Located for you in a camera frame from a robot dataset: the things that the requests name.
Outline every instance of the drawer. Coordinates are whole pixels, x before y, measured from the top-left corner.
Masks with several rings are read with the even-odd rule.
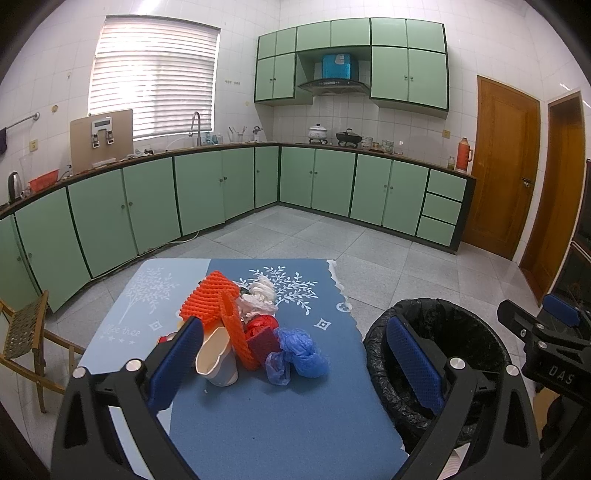
[[[462,204],[460,202],[455,202],[454,200],[427,193],[425,195],[423,215],[455,225],[461,207]]]
[[[455,229],[456,227],[449,223],[422,216],[418,224],[417,236],[449,247]]]
[[[434,169],[429,174],[428,192],[437,193],[461,202],[464,198],[465,189],[466,179],[462,177]]]

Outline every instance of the blue tablecloth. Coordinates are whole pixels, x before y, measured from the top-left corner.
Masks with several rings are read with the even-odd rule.
[[[81,364],[91,372],[145,358],[177,329],[177,311],[197,283],[219,270],[239,284],[267,275],[277,320],[303,328],[331,363],[318,379],[294,371],[286,387],[239,367],[215,387],[194,370],[159,419],[204,480],[390,479],[407,454],[369,380],[361,334],[325,260],[155,259],[142,264],[92,339]],[[150,478],[121,412],[112,409],[134,471]]]

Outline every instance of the red basket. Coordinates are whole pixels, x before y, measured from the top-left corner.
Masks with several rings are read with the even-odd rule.
[[[46,189],[47,187],[50,187],[55,182],[57,182],[57,175],[58,174],[59,174],[59,170],[53,170],[51,172],[44,173],[40,177],[37,177],[36,179],[32,179],[29,182],[29,186],[31,187],[31,190],[34,191],[35,193],[40,192],[43,189]]]

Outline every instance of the white pot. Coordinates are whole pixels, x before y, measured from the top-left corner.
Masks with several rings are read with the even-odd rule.
[[[308,128],[308,138],[312,140],[326,140],[328,130],[320,124],[315,124]]]

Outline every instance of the black garbage bag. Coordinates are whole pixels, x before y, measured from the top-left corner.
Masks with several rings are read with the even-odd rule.
[[[374,388],[410,453],[434,415],[419,403],[388,346],[386,325],[397,315],[404,316],[419,336],[433,340],[446,357],[458,356],[474,369],[501,372],[511,363],[511,357],[491,327],[447,300],[402,300],[386,310],[371,326],[363,344]],[[481,403],[475,399],[456,447],[470,442],[481,410]]]

